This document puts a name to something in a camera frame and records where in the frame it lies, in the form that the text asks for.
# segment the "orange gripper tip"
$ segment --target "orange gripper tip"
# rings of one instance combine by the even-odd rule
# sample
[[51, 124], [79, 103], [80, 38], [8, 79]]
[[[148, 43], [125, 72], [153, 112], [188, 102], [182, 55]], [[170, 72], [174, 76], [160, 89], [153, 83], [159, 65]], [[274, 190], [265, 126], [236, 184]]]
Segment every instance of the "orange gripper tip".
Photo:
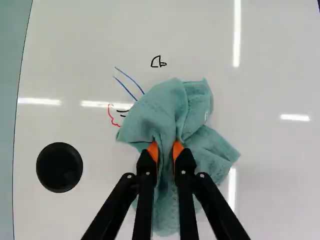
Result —
[[156, 141], [153, 141], [149, 147], [147, 148], [147, 151], [149, 152], [149, 154], [151, 155], [153, 161], [155, 161], [156, 163], [158, 163], [158, 158], [159, 158], [159, 149], [158, 149], [158, 145], [156, 143]]
[[184, 146], [182, 146], [182, 144], [178, 140], [175, 140], [175, 142], [173, 143], [173, 162], [176, 161], [177, 157], [180, 155], [183, 149]]

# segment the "whiteboard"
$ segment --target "whiteboard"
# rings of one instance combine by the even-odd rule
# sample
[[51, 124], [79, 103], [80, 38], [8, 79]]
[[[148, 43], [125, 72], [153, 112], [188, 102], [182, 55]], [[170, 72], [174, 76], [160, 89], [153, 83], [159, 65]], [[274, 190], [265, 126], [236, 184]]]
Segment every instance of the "whiteboard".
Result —
[[[276, 1], [34, 0], [15, 126], [15, 239], [81, 238], [120, 176], [135, 172], [138, 152], [115, 141], [123, 121], [117, 110], [143, 95], [132, 79], [147, 92], [173, 77], [208, 80], [215, 102], [208, 124], [242, 154], [220, 189], [252, 239], [311, 234], [319, 194], [305, 185], [316, 188], [319, 177], [303, 160], [317, 154], [320, 136], [315, 6], [311, 0], [289, 9]], [[283, 113], [309, 120], [292, 125]], [[39, 152], [53, 142], [71, 144], [83, 160], [78, 185], [60, 194], [46, 190], [35, 172]], [[131, 238], [134, 215], [130, 209], [117, 239]], [[314, 221], [305, 225], [306, 219]], [[200, 239], [214, 238], [203, 212], [197, 220]]]

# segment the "black round knob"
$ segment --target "black round knob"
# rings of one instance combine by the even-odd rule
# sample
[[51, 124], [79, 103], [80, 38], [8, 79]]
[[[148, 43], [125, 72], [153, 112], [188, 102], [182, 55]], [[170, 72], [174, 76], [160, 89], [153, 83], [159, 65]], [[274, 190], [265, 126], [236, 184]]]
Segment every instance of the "black round knob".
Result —
[[65, 193], [73, 189], [80, 181], [83, 168], [79, 152], [64, 142], [49, 144], [36, 159], [39, 181], [54, 193]]

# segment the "blue marker line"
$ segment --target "blue marker line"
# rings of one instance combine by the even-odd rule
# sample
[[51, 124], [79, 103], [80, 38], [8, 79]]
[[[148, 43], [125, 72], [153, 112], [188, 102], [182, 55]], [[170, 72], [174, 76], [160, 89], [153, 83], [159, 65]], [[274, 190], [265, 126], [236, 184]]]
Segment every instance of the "blue marker line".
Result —
[[135, 98], [135, 96], [132, 95], [132, 93], [128, 90], [128, 88], [127, 88], [118, 78], [116, 78], [115, 76], [112, 76], [112, 77], [121, 84], [121, 86], [131, 95], [131, 97], [134, 98], [134, 100], [138, 101], [138, 100]]
[[122, 70], [120, 70], [119, 68], [117, 68], [116, 66], [114, 67], [115, 69], [117, 69], [120, 73], [122, 73], [123, 75], [125, 75], [127, 78], [129, 78], [132, 82], [134, 82], [134, 84], [140, 89], [140, 91], [145, 94], [145, 92], [142, 90], [142, 88], [139, 86], [139, 84], [133, 80], [132, 77], [130, 77], [129, 75], [127, 75], [125, 72], [123, 72]]

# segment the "teal towel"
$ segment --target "teal towel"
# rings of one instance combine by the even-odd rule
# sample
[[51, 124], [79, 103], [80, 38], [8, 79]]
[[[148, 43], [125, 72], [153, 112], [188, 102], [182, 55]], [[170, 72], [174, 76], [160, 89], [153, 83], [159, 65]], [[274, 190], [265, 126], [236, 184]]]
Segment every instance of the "teal towel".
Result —
[[[213, 106], [213, 95], [205, 79], [183, 82], [174, 78], [155, 85], [137, 101], [117, 133], [117, 141], [131, 144], [140, 152], [153, 140], [159, 146], [152, 229], [160, 236], [179, 229], [171, 156], [174, 141], [178, 139], [190, 148], [196, 172], [207, 172], [217, 184], [240, 156], [222, 136], [204, 125]], [[200, 209], [198, 201], [194, 205], [196, 211]]]

